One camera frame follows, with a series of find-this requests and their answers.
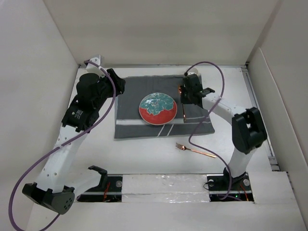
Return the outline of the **copper spoon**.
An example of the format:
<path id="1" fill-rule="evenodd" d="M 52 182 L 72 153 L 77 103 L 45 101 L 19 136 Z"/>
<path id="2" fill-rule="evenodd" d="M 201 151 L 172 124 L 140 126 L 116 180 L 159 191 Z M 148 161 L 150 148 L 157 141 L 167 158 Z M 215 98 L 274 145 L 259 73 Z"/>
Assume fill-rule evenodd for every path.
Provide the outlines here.
<path id="1" fill-rule="evenodd" d="M 183 122 L 185 123 L 186 122 L 186 114 L 185 114 L 184 104 L 182 102 L 182 100 L 184 99 L 184 93 L 185 93 L 185 89 L 184 89 L 183 85 L 178 86 L 178 92 L 179 92 L 179 95 L 180 95 L 180 103 L 181 103 L 181 106 L 182 106 Z"/>

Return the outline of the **teal and red plate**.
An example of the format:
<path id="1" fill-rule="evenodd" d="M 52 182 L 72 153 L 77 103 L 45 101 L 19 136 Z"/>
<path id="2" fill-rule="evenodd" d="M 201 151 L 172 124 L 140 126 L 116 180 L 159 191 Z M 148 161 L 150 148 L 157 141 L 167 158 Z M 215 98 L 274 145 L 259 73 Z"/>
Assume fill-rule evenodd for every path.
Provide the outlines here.
<path id="1" fill-rule="evenodd" d="M 164 93 L 151 93 L 139 104 L 139 114 L 148 124 L 160 126 L 171 122 L 177 115 L 175 100 Z"/>

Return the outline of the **grey cloth placemat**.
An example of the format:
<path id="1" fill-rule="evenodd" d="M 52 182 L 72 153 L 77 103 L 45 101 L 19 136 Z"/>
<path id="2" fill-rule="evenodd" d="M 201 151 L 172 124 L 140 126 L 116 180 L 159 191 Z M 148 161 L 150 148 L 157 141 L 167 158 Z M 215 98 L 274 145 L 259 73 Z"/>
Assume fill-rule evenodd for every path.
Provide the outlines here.
<path id="1" fill-rule="evenodd" d="M 115 139 L 134 139 L 167 136 L 189 136 L 200 120 L 207 115 L 193 104 L 184 105 L 186 122 L 183 122 L 182 106 L 178 86 L 183 75 L 141 76 L 125 78 L 125 91 L 117 97 Z M 166 125 L 155 126 L 146 123 L 139 114 L 141 100 L 151 93 L 171 96 L 178 107 L 176 117 Z"/>

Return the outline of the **pale yellow mug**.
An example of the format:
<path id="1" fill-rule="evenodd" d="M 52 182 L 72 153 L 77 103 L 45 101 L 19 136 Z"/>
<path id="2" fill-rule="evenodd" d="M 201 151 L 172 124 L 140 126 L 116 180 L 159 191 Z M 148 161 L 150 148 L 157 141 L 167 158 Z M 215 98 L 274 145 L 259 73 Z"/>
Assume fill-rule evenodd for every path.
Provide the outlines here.
<path id="1" fill-rule="evenodd" d="M 199 75 L 199 71 L 196 67 L 193 68 L 187 68 L 185 71 L 188 75 L 196 74 Z"/>

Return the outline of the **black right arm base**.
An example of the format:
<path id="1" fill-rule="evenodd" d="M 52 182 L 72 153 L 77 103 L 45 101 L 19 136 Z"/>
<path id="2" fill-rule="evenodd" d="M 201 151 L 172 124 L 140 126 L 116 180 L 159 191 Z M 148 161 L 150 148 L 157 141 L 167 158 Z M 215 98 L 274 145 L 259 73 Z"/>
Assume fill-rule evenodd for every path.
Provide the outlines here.
<path id="1" fill-rule="evenodd" d="M 238 181 L 233 180 L 231 188 L 229 188 L 229 180 L 224 180 L 224 176 L 221 174 L 207 176 L 207 182 L 203 184 L 203 188 L 208 191 L 210 202 L 254 202 L 247 174 Z"/>

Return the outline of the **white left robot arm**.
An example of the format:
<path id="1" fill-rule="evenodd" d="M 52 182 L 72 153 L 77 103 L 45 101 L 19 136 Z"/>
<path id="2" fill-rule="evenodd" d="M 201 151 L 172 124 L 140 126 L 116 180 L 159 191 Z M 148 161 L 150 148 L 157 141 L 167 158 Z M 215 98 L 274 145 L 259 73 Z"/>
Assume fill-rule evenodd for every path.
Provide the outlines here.
<path id="1" fill-rule="evenodd" d="M 79 78 L 77 94 L 62 119 L 55 152 L 36 180 L 22 190 L 34 203 L 60 215 L 68 212 L 75 199 L 87 190 L 102 191 L 107 187 L 107 171 L 101 167 L 90 166 L 84 173 L 73 174 L 71 180 L 69 169 L 82 142 L 102 121 L 99 111 L 105 101 L 114 101 L 125 90 L 125 80 L 113 69 L 102 70 L 99 55 L 85 64 L 87 72 Z"/>

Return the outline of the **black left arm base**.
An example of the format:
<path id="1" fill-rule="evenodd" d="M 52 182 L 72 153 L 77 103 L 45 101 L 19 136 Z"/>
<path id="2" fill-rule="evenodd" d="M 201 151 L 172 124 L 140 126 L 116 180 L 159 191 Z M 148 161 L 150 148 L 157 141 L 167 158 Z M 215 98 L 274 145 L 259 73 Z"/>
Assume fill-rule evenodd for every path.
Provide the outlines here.
<path id="1" fill-rule="evenodd" d="M 97 186 L 77 196 L 78 202 L 122 202 L 123 175 L 110 175 L 105 169 L 97 166 L 90 166 L 88 169 L 101 175 L 100 182 Z"/>

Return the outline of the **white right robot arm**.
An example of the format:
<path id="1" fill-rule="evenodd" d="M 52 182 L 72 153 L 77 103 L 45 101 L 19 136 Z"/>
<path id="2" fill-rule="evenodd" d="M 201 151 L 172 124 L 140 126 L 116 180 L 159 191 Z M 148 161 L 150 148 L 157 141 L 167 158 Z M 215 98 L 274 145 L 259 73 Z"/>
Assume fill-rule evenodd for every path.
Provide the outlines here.
<path id="1" fill-rule="evenodd" d="M 234 145 L 232 157 L 226 167 L 228 175 L 222 179 L 225 188 L 232 190 L 240 184 L 240 176 L 268 135 L 259 109 L 244 108 L 228 102 L 211 88 L 204 89 L 198 75 L 187 75 L 180 86 L 180 100 L 183 104 L 194 104 L 213 112 L 231 125 Z"/>

